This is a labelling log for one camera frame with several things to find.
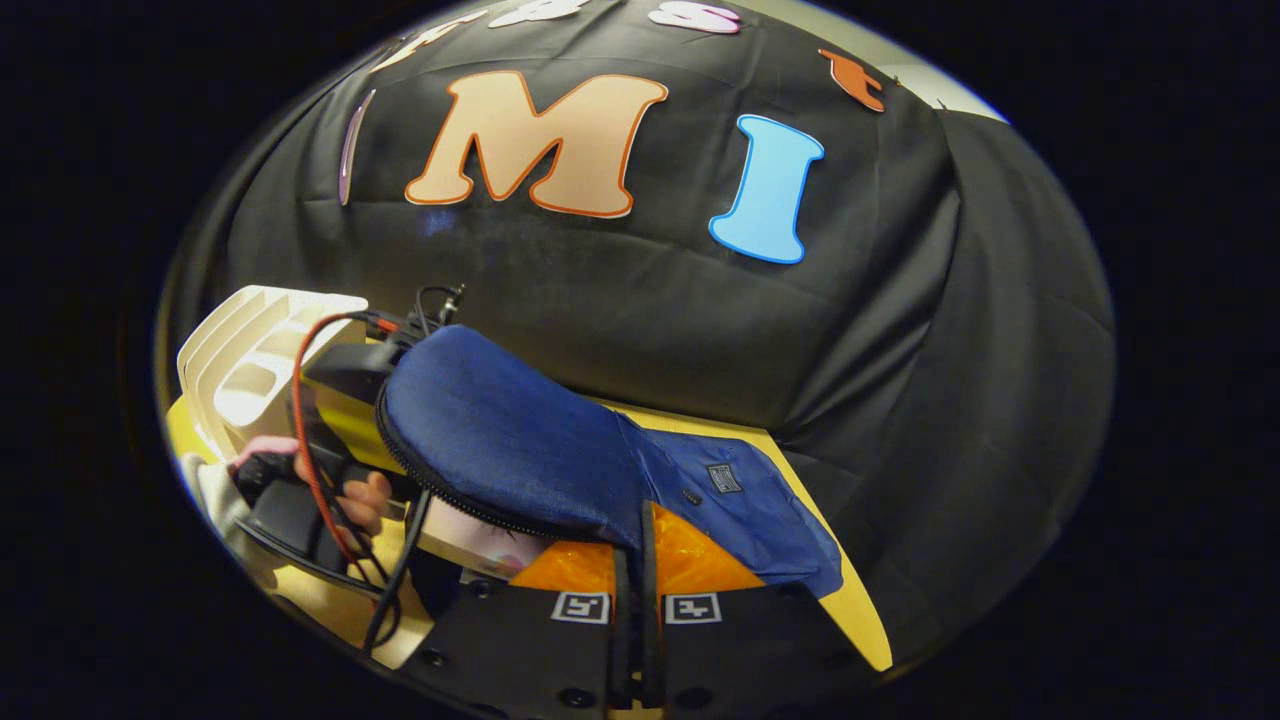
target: zipper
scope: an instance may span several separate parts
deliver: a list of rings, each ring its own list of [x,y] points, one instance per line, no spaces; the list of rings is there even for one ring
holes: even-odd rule
[[[416,451],[410,448],[407,443],[401,439],[399,433],[392,428],[390,419],[387,416],[387,383],[378,391],[378,404],[375,405],[374,419],[378,425],[378,434],[383,439],[383,445],[390,452],[392,457],[399,462],[401,468],[404,469],[406,474],[419,484],[424,491],[430,492],[433,496],[440,498],[447,505],[497,528],[504,530],[511,530],[513,533],[524,533],[527,536],[535,536],[547,539],[570,539],[570,541],[591,541],[593,538],[585,538],[581,534],[571,534],[563,530],[557,530],[550,524],[536,524],[532,520],[517,520],[513,516],[499,514],[499,511],[481,506],[476,501],[468,500],[463,495],[458,493],[449,486],[439,473],[435,471],[425,460],[422,460]]]

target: orange letter m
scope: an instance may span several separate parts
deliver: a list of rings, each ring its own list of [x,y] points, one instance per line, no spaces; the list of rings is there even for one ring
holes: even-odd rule
[[[529,188],[534,202],[559,213],[621,218],[632,205],[622,187],[631,141],[645,109],[663,101],[667,88],[652,79],[598,76],[538,113],[525,77],[503,70],[454,81],[449,95],[453,108],[426,168],[404,187],[410,202],[448,205],[471,195],[474,183],[462,167],[472,143],[494,200],[511,197],[556,147],[550,172]]]

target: connector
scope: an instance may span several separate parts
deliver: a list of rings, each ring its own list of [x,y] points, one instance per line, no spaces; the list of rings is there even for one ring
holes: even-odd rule
[[[466,292],[466,290],[467,286],[461,284],[453,295],[444,299],[444,306],[440,307],[440,315],[436,318],[436,322],[440,325],[447,325],[449,324],[449,320],[453,319],[453,314],[458,311],[458,306],[462,304],[462,293]]]

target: label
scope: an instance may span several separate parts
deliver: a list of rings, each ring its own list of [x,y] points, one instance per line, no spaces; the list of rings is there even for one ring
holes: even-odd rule
[[[742,486],[737,484],[737,478],[733,477],[733,469],[727,464],[708,465],[707,474],[712,477],[712,484],[721,495],[742,492]]]
[[[552,620],[561,623],[609,624],[609,593],[562,592],[552,611]]]
[[[667,596],[668,625],[703,625],[721,621],[723,618],[721,618],[717,593]]]

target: black cloth backdrop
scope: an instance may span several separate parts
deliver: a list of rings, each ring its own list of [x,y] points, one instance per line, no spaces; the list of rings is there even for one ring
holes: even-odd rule
[[[856,47],[723,5],[742,18],[736,36],[596,1],[500,29],[481,18],[388,69],[367,73],[394,50],[381,47],[323,81],[195,218],[169,281],[161,372],[246,284],[403,313],[417,286],[465,282],[460,322],[576,391],[768,429],[867,583],[895,660],[909,661],[1030,570],[1093,473],[1116,364],[1102,270],[1014,129],[936,111],[867,67],[886,105],[872,113],[818,54],[856,60]],[[494,69],[524,73],[539,110],[598,74],[668,87],[632,145],[630,215],[536,206],[527,187],[550,155],[502,202],[483,182],[457,205],[404,200],[449,110],[445,87]],[[370,88],[344,208],[342,143]],[[707,231],[732,205],[746,113],[826,147],[796,265]],[[474,152],[466,173],[480,178]]]

